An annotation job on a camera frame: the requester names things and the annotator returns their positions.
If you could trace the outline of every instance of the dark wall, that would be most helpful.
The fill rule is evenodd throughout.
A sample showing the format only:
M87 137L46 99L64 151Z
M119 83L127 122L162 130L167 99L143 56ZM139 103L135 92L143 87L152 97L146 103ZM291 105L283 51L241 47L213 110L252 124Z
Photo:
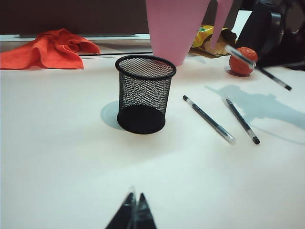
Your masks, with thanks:
M242 0L234 6L226 22L232 28ZM214 23L216 0L204 18ZM2 0L0 34L31 35L66 28L88 35L148 33L145 0Z

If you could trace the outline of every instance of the pink object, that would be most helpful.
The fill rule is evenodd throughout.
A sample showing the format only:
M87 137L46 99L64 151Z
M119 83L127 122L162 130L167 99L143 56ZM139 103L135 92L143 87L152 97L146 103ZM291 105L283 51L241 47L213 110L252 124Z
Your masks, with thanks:
M217 43L233 0L217 0L211 46ZM146 0L152 52L176 66L192 46L210 0Z

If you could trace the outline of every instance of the black object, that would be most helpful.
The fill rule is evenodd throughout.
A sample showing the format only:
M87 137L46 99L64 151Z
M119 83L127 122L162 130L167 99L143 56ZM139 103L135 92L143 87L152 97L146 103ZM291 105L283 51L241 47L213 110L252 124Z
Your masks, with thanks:
M105 229L157 229L144 194L136 203L130 193Z
M287 19L290 10L299 7L301 22L295 32ZM305 0L260 0L246 22L236 43L258 54L257 66L284 66L305 69Z
M133 223L136 229L157 229L143 193L140 195Z
M136 134L161 130L175 65L155 56L129 55L115 66L120 72L119 125Z
M282 30L281 14L272 1L260 0L244 25L235 47L251 48L261 58L279 45Z
M131 226L130 219L135 207L135 197L130 193L114 215L106 229L126 229Z

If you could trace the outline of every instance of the pen tip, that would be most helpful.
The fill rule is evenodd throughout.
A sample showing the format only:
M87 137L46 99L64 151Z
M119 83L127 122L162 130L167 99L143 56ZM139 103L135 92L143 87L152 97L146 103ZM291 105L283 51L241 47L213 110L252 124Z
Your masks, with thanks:
M254 142L255 144L257 144L257 145L260 143L260 141L258 140L257 137L253 137L252 140L253 140L253 142Z
M289 90L289 91L292 89L292 87L289 86L289 85L286 85L285 88L286 88L287 90Z

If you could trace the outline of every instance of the pen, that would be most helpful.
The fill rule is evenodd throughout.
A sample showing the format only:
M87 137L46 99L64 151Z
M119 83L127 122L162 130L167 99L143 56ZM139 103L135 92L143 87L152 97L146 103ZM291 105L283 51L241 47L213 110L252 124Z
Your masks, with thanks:
M275 81L276 83L278 83L279 85L281 85L282 87L284 87L285 89L287 89L289 91L292 89L291 86L285 84L279 78L276 78L274 75L267 72L264 68L257 66L255 62L251 61L250 59L248 59L247 57L242 55L237 49L233 48L231 45L227 44L224 48L228 53L232 54L234 57L236 57L236 58L240 59L241 61L245 62L246 64L248 64L250 69L259 70L262 74L264 74L265 76L268 76L270 79L272 79L273 81Z
M235 138L230 135L223 127L216 123L210 116L206 114L199 106L197 106L192 100L190 100L186 95L183 99L202 117L207 121L228 143L234 144Z
M247 122L244 120L244 118L240 115L238 110L235 108L232 101L229 99L229 97L223 98L223 102L228 106L228 108L233 112L237 120L240 122L240 124L243 126L244 130L247 132L247 134L250 136L252 141L255 144L259 144L260 141L258 140L258 137L255 135L255 133L252 131L252 129L249 127Z

